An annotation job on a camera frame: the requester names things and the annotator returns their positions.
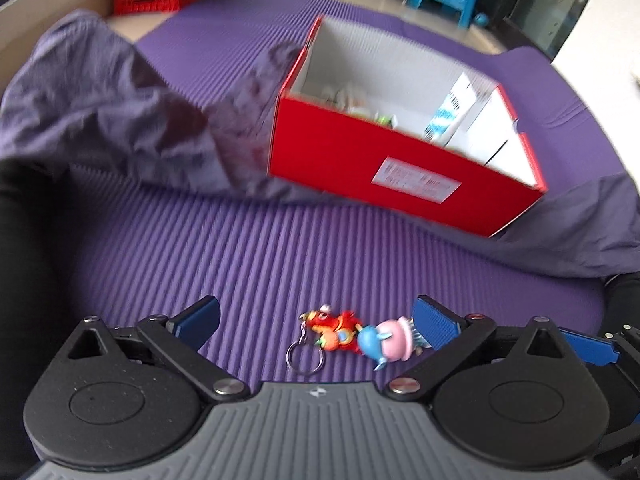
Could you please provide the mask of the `pink blue figurine keychain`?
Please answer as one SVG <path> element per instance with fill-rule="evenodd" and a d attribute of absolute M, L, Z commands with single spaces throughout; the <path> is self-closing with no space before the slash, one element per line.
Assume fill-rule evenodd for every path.
<path fill-rule="evenodd" d="M 360 352 L 374 363 L 375 372 L 393 362 L 406 362 L 414 354 L 420 356 L 432 346 L 416 329 L 413 318 L 405 316 L 364 326 L 358 332 L 357 344 Z"/>

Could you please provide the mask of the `red orange dragon keychain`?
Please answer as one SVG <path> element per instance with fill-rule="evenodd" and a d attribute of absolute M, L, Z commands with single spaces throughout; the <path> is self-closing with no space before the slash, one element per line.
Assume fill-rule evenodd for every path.
<path fill-rule="evenodd" d="M 297 339 L 285 352 L 286 366 L 298 376 L 309 377 L 320 373 L 326 365 L 328 353 L 361 354 L 357 338 L 362 324 L 354 311 L 334 312 L 329 304 L 322 304 L 317 309 L 301 313 L 298 316 L 298 326 Z M 314 348 L 318 358 L 314 366 L 304 370 L 295 359 L 295 353 L 307 347 Z"/>

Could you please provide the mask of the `white blue toothpaste tube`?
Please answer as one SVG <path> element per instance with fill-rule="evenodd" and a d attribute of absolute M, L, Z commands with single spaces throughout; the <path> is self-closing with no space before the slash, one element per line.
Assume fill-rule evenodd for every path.
<path fill-rule="evenodd" d="M 446 146 L 461 125 L 474 122 L 497 86 L 491 78 L 462 72 L 426 125 L 423 139 Z"/>

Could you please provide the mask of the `green cylindrical battery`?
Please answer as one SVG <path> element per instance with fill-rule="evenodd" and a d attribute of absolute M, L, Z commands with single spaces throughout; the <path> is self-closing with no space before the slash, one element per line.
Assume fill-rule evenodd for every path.
<path fill-rule="evenodd" d="M 376 114 L 374 121 L 381 126 L 385 126 L 392 129 L 395 129 L 398 126 L 398 119 L 395 115 Z"/>

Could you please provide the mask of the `purple foam mat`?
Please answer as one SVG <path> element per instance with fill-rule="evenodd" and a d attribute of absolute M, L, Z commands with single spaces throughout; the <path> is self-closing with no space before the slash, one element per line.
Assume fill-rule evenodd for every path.
<path fill-rule="evenodd" d="M 623 166 L 585 104 L 538 51 L 484 55 L 393 16 L 337 0 L 201 0 L 140 40 L 171 88 L 204 106 L 265 50 L 302 42 L 320 15 L 368 24 L 488 70 L 512 93 L 551 194 Z M 205 355 L 244 382 L 284 382 L 299 313 L 320 304 L 376 323 L 427 294 L 503 325 L 544 314 L 593 333 L 604 309 L 597 280 L 502 266 L 406 217 L 359 204 L 283 205 L 198 197 L 84 168 L 72 172 L 70 292 L 84 315 L 131 325 L 201 296 L 221 304 Z"/>

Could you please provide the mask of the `red cardboard box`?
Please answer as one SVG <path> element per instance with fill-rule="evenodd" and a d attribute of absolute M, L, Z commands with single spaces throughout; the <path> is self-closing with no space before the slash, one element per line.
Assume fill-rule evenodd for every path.
<path fill-rule="evenodd" d="M 382 29 L 322 16 L 280 90 L 270 174 L 481 237 L 547 192 L 500 82 L 446 146 L 426 125 L 462 72 L 488 75 Z M 375 115 L 395 115 L 395 129 Z"/>

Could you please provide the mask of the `purple grey cloth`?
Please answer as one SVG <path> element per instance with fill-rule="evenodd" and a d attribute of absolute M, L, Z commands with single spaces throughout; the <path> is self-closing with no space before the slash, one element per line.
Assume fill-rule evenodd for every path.
<path fill-rule="evenodd" d="M 267 172 L 276 96 L 299 51 L 289 41 L 265 50 L 203 110 L 169 88 L 98 14 L 68 14 L 6 87 L 1 157 L 49 170 L 88 166 L 201 195 L 322 203 L 326 193 Z M 605 278 L 639 267 L 639 195 L 624 172 L 545 197 L 491 238 L 435 222 L 425 229 L 507 266 L 557 278 Z"/>

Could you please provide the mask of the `blue small ball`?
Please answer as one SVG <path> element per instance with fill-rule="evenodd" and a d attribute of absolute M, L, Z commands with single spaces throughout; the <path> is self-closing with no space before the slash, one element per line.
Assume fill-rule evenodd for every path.
<path fill-rule="evenodd" d="M 474 16 L 473 23 L 480 28 L 486 28 L 489 24 L 489 18 L 485 13 L 477 13 Z"/>

